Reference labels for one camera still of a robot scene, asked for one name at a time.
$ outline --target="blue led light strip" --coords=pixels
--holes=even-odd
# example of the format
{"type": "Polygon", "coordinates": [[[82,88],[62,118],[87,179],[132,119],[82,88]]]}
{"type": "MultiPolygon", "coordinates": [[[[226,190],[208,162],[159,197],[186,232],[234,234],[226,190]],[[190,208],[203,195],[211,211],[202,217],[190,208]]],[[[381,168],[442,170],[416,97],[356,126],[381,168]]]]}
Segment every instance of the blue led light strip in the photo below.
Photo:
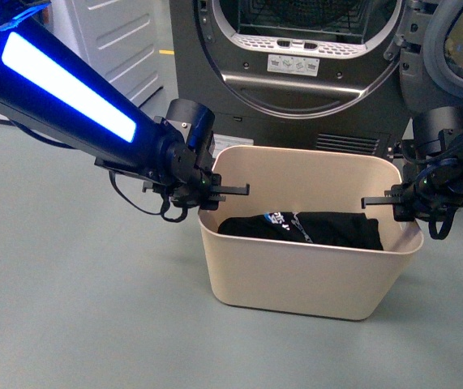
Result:
{"type": "Polygon", "coordinates": [[[7,38],[2,62],[120,138],[134,139],[134,121],[16,32],[7,38]]]}

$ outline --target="tumble dryer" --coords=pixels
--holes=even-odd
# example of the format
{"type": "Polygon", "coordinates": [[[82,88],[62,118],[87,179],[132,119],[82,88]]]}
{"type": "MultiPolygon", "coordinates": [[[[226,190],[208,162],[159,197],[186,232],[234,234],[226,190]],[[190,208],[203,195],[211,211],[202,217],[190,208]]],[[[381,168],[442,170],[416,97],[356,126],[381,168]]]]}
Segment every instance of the tumble dryer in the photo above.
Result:
{"type": "Polygon", "coordinates": [[[463,69],[443,65],[463,58],[463,1],[170,0],[170,12],[179,96],[216,114],[216,134],[387,157],[415,113],[463,105],[463,69]]]}

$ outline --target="gray floor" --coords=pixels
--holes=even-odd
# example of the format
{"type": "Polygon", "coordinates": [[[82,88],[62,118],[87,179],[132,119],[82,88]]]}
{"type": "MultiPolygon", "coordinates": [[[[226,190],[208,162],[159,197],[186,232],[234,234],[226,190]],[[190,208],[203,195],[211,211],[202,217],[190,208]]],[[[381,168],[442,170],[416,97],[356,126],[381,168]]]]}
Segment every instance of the gray floor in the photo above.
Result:
{"type": "Polygon", "coordinates": [[[461,388],[463,211],[363,322],[229,307],[196,212],[139,214],[90,156],[0,125],[0,388],[30,387],[461,388]]]}

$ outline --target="printed graphic on shirt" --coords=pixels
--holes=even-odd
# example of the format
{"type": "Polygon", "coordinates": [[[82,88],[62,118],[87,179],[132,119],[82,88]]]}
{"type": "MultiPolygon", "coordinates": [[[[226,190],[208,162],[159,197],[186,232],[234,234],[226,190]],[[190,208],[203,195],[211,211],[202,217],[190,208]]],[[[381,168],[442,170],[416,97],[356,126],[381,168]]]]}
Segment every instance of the printed graphic on shirt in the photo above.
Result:
{"type": "Polygon", "coordinates": [[[274,212],[274,213],[265,213],[264,217],[267,221],[270,221],[273,224],[281,224],[281,227],[290,231],[290,227],[285,222],[285,218],[281,214],[281,212],[274,212]]]}

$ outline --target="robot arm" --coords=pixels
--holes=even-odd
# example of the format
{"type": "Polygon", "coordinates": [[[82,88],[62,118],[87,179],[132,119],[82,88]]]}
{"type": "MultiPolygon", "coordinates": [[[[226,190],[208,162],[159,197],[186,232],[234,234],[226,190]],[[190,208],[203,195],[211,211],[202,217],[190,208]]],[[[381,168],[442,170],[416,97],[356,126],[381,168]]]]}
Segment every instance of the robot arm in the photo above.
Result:
{"type": "Polygon", "coordinates": [[[403,183],[367,205],[393,205],[396,221],[424,220],[434,239],[445,239],[463,207],[463,108],[433,109],[414,119],[414,140],[398,145],[405,158],[403,183]],[[440,231],[436,223],[442,222],[440,231]]]}
{"type": "Polygon", "coordinates": [[[175,100],[166,118],[152,120],[28,19],[44,5],[0,1],[0,114],[95,156],[113,173],[150,182],[184,216],[190,207],[216,209],[222,194],[248,193],[220,186],[212,173],[208,108],[175,100]]]}

